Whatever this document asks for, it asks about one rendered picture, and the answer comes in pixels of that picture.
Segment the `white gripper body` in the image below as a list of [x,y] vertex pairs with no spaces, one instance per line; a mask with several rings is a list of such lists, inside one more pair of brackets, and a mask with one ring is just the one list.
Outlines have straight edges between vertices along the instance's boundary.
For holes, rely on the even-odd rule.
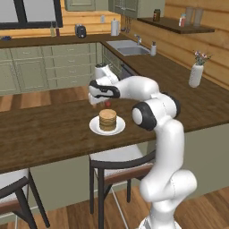
[[105,101],[103,98],[95,98],[95,97],[93,97],[90,93],[88,94],[88,97],[89,97],[89,102],[93,106]]

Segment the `brown pancake stack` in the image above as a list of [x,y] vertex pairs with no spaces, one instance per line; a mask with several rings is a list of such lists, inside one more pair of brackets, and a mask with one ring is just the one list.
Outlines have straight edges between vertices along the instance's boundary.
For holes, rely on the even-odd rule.
[[99,127],[102,131],[113,131],[116,127],[116,111],[103,109],[99,112]]

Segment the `white round plate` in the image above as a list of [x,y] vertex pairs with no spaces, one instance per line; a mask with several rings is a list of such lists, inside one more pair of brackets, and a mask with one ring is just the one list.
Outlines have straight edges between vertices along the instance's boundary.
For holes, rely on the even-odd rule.
[[122,132],[125,129],[125,121],[122,117],[118,116],[116,118],[116,127],[112,131],[103,131],[99,127],[99,116],[95,116],[92,118],[89,122],[89,128],[98,135],[104,135],[104,136],[113,136],[120,132]]

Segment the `green cupboards under sink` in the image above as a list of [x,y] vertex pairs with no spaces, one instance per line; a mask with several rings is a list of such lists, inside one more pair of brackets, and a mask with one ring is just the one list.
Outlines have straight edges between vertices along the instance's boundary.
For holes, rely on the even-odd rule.
[[109,65],[109,68],[114,74],[116,74],[118,77],[122,76],[121,64],[123,62],[105,46],[102,46],[102,60],[105,64]]

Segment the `dark dishwasher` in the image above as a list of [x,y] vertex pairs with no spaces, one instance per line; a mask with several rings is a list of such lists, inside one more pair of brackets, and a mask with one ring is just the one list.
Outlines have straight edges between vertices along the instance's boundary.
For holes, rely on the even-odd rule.
[[120,78],[122,80],[131,76],[137,76],[137,73],[132,68],[130,68],[127,64],[121,64],[121,67],[122,67],[122,73]]

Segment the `steel sink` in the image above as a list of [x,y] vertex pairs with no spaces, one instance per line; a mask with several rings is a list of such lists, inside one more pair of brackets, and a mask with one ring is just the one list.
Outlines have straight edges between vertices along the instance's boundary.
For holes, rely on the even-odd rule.
[[107,44],[122,55],[147,55],[150,51],[132,40],[107,41]]

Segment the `dark stool with white seat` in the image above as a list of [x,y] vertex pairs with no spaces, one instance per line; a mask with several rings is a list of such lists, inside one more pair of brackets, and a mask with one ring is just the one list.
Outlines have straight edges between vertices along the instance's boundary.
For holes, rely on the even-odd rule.
[[28,202],[29,190],[32,191],[43,221],[49,228],[47,213],[29,168],[0,174],[0,215],[13,212],[26,222],[30,229],[38,229]]
[[156,151],[143,156],[136,144],[89,155],[89,207],[94,213],[94,176],[98,179],[98,229],[104,229],[104,202],[112,186],[127,182],[131,201],[131,180],[143,179],[153,166]]

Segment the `dark toaster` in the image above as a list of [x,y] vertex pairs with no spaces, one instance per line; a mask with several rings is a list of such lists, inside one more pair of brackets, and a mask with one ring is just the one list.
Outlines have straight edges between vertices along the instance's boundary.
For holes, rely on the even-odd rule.
[[85,37],[87,37],[86,27],[83,26],[82,24],[76,24],[75,25],[75,35],[78,38],[85,38]]

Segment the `white paper towel roll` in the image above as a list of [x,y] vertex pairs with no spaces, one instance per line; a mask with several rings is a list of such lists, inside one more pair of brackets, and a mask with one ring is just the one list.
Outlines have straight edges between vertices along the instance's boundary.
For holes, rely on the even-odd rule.
[[119,35],[119,21],[117,19],[113,19],[111,21],[111,35],[112,36]]

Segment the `white soap dispenser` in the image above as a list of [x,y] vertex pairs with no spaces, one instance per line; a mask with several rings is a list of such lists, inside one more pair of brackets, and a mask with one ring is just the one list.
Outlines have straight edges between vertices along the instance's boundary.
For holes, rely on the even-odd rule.
[[150,49],[150,55],[155,56],[157,53],[157,44],[156,41],[152,41],[151,49]]

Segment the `hanging kitchen utensils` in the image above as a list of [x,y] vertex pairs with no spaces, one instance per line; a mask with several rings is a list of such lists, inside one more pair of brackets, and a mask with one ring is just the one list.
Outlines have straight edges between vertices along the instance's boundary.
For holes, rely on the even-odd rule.
[[121,27],[121,31],[126,33],[131,31],[131,17],[125,17],[124,25]]

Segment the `white vase with flowers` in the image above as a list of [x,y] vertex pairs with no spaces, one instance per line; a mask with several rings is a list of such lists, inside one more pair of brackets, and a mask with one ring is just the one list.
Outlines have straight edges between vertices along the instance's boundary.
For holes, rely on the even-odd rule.
[[194,52],[194,56],[195,64],[191,67],[189,85],[192,88],[197,88],[200,85],[202,73],[204,71],[204,64],[212,57],[212,55],[207,55],[197,50]]

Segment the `black framed window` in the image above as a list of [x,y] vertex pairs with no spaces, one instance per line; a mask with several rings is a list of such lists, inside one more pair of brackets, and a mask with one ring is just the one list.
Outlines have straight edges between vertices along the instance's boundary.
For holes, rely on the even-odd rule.
[[0,30],[63,27],[60,0],[0,0]]

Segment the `clear drinking glass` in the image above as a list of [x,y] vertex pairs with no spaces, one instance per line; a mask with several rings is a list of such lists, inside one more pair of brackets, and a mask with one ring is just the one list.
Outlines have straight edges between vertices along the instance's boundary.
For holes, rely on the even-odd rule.
[[193,15],[193,11],[194,11],[193,7],[187,7],[186,8],[186,11],[185,11],[185,14],[186,14],[185,24],[186,25],[190,25],[191,24],[191,18],[192,18],[192,15]]
[[203,9],[202,8],[196,8],[195,13],[194,13],[194,20],[193,20],[193,25],[195,27],[198,27],[200,25],[202,15],[203,15]]

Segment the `dark wooden wall shelf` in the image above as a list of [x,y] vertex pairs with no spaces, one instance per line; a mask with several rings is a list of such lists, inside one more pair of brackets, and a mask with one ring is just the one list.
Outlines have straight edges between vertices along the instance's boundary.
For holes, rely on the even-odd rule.
[[169,30],[178,34],[196,34],[196,33],[211,33],[215,30],[210,27],[191,25],[185,25],[184,27],[179,26],[179,21],[162,17],[160,21],[153,21],[152,18],[138,18],[138,21],[159,27],[161,29]]

